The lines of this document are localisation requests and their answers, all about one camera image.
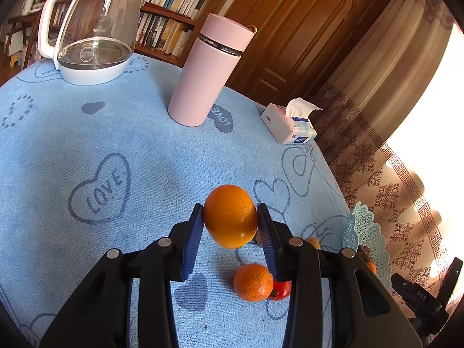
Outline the large red tomato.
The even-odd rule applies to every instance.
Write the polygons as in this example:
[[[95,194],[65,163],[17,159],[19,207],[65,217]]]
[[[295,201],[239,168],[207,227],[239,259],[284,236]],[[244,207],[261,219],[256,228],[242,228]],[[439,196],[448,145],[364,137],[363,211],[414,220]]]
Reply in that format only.
[[[290,296],[292,283],[290,281],[274,281],[273,289],[268,298],[272,301],[281,301]]]

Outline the mandarin orange with stem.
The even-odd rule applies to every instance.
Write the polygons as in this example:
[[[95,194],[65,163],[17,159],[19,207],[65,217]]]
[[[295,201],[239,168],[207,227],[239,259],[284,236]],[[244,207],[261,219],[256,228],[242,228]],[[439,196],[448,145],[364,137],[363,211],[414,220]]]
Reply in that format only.
[[[274,279],[267,268],[258,263],[246,264],[233,275],[233,289],[248,302],[260,302],[273,291]]]

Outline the large smooth orange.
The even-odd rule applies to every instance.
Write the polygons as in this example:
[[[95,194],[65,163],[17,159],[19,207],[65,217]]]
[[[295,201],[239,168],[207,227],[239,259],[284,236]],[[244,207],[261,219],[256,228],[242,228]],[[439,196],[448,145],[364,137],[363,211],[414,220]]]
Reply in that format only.
[[[203,219],[212,239],[226,249],[244,246],[258,229],[255,204],[236,185],[221,185],[211,191],[204,202]]]

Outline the dark brown passion fruit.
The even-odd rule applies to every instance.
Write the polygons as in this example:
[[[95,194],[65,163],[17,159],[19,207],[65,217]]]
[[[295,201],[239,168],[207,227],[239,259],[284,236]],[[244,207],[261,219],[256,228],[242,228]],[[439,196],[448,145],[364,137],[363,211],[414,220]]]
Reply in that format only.
[[[357,248],[357,254],[365,263],[372,262],[372,252],[369,247],[360,244]]]

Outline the green brown kiwi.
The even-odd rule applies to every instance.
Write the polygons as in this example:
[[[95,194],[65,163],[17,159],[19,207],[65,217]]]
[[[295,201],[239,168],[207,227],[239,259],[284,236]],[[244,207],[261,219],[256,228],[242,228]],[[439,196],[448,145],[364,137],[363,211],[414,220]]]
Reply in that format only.
[[[309,244],[311,244],[315,249],[320,250],[321,246],[316,237],[308,237],[305,239]]]

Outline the teal lattice fruit basket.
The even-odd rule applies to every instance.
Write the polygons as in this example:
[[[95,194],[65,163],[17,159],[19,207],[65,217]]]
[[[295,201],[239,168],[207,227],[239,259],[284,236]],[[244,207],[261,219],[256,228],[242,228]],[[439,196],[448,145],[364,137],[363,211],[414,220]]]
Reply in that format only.
[[[370,248],[372,263],[376,266],[377,276],[387,290],[392,287],[390,280],[392,268],[390,255],[385,249],[386,239],[381,234],[381,225],[374,221],[374,213],[366,204],[358,202],[345,224],[341,247],[356,251],[359,245]]]

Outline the light blue love tablecloth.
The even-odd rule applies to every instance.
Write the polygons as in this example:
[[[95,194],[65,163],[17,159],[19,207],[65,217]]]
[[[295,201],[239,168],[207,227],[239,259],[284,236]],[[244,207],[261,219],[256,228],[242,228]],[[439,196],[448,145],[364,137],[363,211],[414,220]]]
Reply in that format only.
[[[1,304],[33,347],[108,249],[166,236],[220,185],[340,249],[349,210],[316,143],[279,145],[228,88],[201,126],[179,125],[179,74],[135,55],[112,82],[74,86],[43,60],[1,87]]]

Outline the white tissue pack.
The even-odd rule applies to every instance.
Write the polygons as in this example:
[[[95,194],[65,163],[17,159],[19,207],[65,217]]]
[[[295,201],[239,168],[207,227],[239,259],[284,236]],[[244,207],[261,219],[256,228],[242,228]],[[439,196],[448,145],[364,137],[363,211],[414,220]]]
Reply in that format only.
[[[309,116],[322,109],[299,97],[286,106],[268,104],[261,120],[280,145],[304,144],[317,135]]]

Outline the patterned beige curtain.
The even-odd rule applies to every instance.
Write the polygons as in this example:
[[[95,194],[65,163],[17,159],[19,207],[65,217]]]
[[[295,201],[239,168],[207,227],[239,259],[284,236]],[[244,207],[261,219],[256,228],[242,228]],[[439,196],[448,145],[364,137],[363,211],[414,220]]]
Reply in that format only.
[[[348,206],[368,206],[392,269],[431,292],[447,269],[447,251],[407,151],[429,141],[411,112],[439,68],[453,25],[443,0],[391,0],[315,94],[322,109],[318,147]]]

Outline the pink thermos bottle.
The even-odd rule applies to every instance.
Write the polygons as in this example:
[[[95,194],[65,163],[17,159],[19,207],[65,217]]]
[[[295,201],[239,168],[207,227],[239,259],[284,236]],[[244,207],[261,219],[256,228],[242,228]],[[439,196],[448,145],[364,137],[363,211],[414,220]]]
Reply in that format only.
[[[183,65],[168,105],[182,126],[200,126],[207,118],[257,28],[209,14]]]

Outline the brown wooden door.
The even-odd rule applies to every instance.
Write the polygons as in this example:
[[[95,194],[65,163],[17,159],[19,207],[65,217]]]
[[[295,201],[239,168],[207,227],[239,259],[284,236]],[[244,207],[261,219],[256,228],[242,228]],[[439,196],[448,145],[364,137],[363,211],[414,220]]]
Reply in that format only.
[[[315,92],[391,0],[235,0],[226,13],[257,32],[227,86],[263,105]]]

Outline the wooden bookshelf with books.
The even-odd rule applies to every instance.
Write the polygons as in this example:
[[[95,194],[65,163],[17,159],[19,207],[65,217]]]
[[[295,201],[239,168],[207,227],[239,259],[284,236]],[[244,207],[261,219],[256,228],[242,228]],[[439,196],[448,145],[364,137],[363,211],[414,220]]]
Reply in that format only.
[[[64,16],[68,12],[72,0],[57,0],[50,18],[51,43],[54,44],[57,34],[64,24]],[[209,14],[218,14],[226,0],[142,0],[138,31],[135,40],[135,52],[147,55],[160,61],[182,67],[193,45],[200,34]],[[22,53],[23,68],[32,62],[36,53],[39,33],[39,21],[42,7],[29,13],[17,14],[6,18],[10,25],[7,30],[3,49],[8,55],[12,47],[12,39],[19,33],[20,48],[12,53]]]

